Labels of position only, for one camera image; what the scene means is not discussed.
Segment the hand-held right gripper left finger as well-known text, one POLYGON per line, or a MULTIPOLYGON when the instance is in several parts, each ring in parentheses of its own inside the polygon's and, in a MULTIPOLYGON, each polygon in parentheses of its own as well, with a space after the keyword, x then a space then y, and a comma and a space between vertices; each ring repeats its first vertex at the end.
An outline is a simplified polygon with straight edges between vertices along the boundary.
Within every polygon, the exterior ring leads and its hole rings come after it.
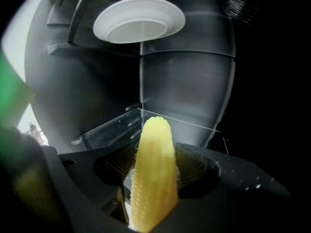
POLYGON ((63 166, 75 185, 82 191, 106 191, 123 186, 135 162, 137 144, 121 148, 59 154, 63 166))

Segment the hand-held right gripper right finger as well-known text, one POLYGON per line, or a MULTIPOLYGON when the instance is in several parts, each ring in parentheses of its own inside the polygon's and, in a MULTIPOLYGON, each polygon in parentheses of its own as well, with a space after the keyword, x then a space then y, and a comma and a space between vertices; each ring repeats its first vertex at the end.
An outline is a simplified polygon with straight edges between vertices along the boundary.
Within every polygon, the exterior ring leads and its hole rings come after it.
POLYGON ((180 198, 203 198, 221 185, 242 192, 262 189, 287 199, 292 196, 274 177, 245 159, 183 143, 175 145, 175 155, 180 198))

